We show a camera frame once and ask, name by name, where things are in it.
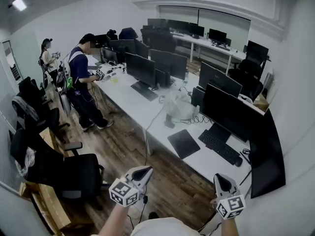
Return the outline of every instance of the sneaker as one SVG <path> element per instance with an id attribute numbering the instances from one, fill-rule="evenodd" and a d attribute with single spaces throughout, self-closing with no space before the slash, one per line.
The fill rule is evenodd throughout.
<path id="1" fill-rule="evenodd" d="M 81 129 L 82 129 L 83 131 L 87 131 L 87 130 L 88 130 L 90 127 L 92 127 L 92 126 L 94 126 L 94 123 L 93 123 L 93 122 L 92 122 L 91 125 L 88 126 L 88 127 L 85 127 L 85 128 L 84 128 L 84 127 L 81 126 Z"/>
<path id="2" fill-rule="evenodd" d="M 101 129 L 104 129 L 104 128 L 108 128 L 108 127 L 110 127 L 110 126 L 113 125 L 113 124 L 114 124 L 114 121 L 112 120 L 112 121 L 109 121 L 106 126 L 104 126 L 104 127 L 102 127 L 102 126 L 97 126 L 97 128 L 101 130 Z"/>

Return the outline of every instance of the white cloth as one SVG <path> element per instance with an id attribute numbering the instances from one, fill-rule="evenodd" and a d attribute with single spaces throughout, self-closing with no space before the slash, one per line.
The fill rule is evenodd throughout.
<path id="1" fill-rule="evenodd" d="M 176 218 L 157 218 L 146 220 L 137 225 L 131 236 L 200 236 Z"/>
<path id="2" fill-rule="evenodd" d="M 48 72 L 52 72 L 54 70 L 57 70 L 57 61 L 50 63 L 52 57 L 48 51 L 43 52 L 43 55 L 41 56 L 42 60 L 44 61 L 45 65 L 47 65 Z"/>

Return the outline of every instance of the desk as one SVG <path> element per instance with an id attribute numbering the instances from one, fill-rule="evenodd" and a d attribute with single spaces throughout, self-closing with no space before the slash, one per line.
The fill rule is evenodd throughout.
<path id="1" fill-rule="evenodd" d="M 106 73 L 110 68 L 110 65 L 104 64 L 102 65 L 101 70 Z M 238 168 L 233 166 L 214 151 L 206 148 L 205 145 L 200 140 L 198 140 L 199 135 L 206 128 L 209 129 L 211 127 L 210 122 L 195 123 L 190 125 L 184 123 L 175 123 L 174 129 L 164 126 L 166 112 L 163 109 L 163 104 L 159 103 L 159 98 L 150 102 L 130 87 L 132 84 L 137 82 L 134 77 L 123 73 L 122 69 L 116 69 L 114 72 L 116 72 L 115 76 L 117 77 L 118 82 L 113 83 L 111 80 L 106 80 L 95 83 L 113 102 L 115 102 L 115 104 L 117 104 L 139 126 L 142 127 L 145 138 L 147 133 L 150 134 L 162 146 L 167 148 L 175 156 L 178 156 L 167 137 L 177 133 L 178 131 L 187 129 L 201 149 L 193 155 L 185 158 L 184 161 L 210 182 L 213 182 L 213 177 L 216 173 L 222 173 L 231 176 L 233 179 L 235 179 L 238 185 L 241 183 L 241 181 L 250 171 L 249 164 L 244 160 L 241 167 Z M 188 76 L 188 83 L 185 86 L 187 90 L 192 91 L 192 88 L 198 85 L 198 80 L 198 76 L 190 73 Z M 159 90 L 155 91 L 155 93 L 161 96 L 166 95 L 172 90 L 178 90 L 179 87 L 183 85 L 183 81 L 177 79 L 175 84 L 176 86 L 172 85 L 167 89 L 160 88 Z M 244 148 L 249 148 L 249 142 L 245 144 L 234 136 L 229 138 L 227 144 L 237 151 L 241 151 Z M 250 185 L 251 176 L 249 176 L 240 186 L 241 192 L 246 194 L 250 188 Z"/>
<path id="2" fill-rule="evenodd" d="M 207 39 L 204 39 L 204 38 L 195 39 L 195 38 L 190 37 L 188 35 L 184 35 L 184 36 L 173 35 L 173 38 L 191 43 L 190 62 L 192 62 L 194 44 L 199 45 L 199 46 L 204 46 L 204 47 L 207 47 L 209 49 L 212 49 L 212 50 L 215 50 L 215 51 L 218 51 L 220 53 L 228 55 L 229 59 L 228 59 L 227 68 L 226 68 L 226 72 L 225 72 L 226 75 L 227 75 L 227 72 L 229 70 L 232 57 L 234 57 L 236 59 L 239 59 L 239 60 L 243 60 L 243 59 L 246 58 L 246 54 L 243 53 L 243 52 L 240 52 L 240 51 L 238 51 L 236 49 L 231 49 L 230 51 L 221 49 L 221 48 L 216 47 L 215 45 L 213 45 L 210 40 L 207 40 Z"/>

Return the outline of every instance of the man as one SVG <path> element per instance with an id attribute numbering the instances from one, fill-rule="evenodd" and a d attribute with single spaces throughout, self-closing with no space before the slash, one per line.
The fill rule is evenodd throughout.
<path id="1" fill-rule="evenodd" d="M 121 205 L 116 204 L 104 227 L 99 232 L 99 236 L 122 236 L 128 210 L 129 207 L 122 207 Z M 131 236 L 200 236 L 197 231 L 186 226 L 176 218 L 150 219 L 150 215 L 149 220 L 138 224 L 134 228 Z M 234 218 L 222 220 L 221 235 L 239 235 Z"/>
<path id="2" fill-rule="evenodd" d="M 98 75 L 90 76 L 88 72 L 88 58 L 83 54 L 79 54 L 71 60 L 72 55 L 76 52 L 82 52 L 87 55 L 92 54 L 95 43 L 95 36 L 88 33 L 84 35 L 79 45 L 71 51 L 69 56 L 70 73 L 73 78 L 74 89 L 70 90 L 67 96 L 80 116 L 79 123 L 84 131 L 94 124 L 97 125 L 98 129 L 104 129 L 114 123 L 113 121 L 108 122 L 103 118 L 102 113 L 97 109 L 94 99 L 88 91 L 87 83 L 100 79 Z"/>

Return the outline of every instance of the navy shirt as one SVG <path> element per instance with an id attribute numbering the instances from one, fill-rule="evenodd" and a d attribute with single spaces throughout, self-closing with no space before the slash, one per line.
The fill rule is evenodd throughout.
<path id="1" fill-rule="evenodd" d="M 80 47 L 76 47 L 71 51 L 70 58 L 75 52 L 83 52 Z M 69 64 L 70 74 L 73 78 L 74 88 L 81 92 L 81 94 L 89 94 L 88 84 L 81 83 L 79 79 L 90 77 L 88 72 L 88 58 L 85 55 L 76 56 Z"/>

